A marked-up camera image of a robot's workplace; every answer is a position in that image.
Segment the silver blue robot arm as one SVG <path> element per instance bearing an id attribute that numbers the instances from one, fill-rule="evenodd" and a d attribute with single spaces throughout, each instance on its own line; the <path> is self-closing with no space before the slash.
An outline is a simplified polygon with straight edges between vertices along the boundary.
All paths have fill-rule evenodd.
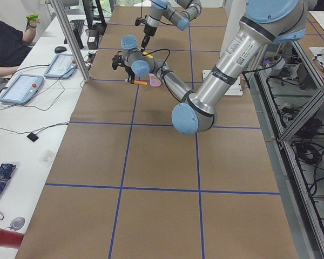
<path id="1" fill-rule="evenodd" d="M 141 52 L 144 52 L 150 38 L 156 33 L 157 27 L 162 17 L 165 17 L 172 25 L 176 26 L 180 31 L 184 31 L 190 22 L 200 16 L 202 11 L 201 1 L 175 1 L 184 8 L 184 11 L 176 10 L 169 1 L 151 1 L 150 13 L 145 17 L 137 17 L 135 26 L 143 23 L 144 38 L 141 43 Z"/>
<path id="2" fill-rule="evenodd" d="M 121 39 L 123 67 L 138 77 L 154 74 L 179 101 L 171 115 L 178 132 L 203 132 L 216 121 L 218 101 L 264 45 L 305 35 L 307 11 L 308 1 L 246 1 L 237 34 L 197 91 L 188 88 L 164 61 L 143 55 L 133 35 Z"/>

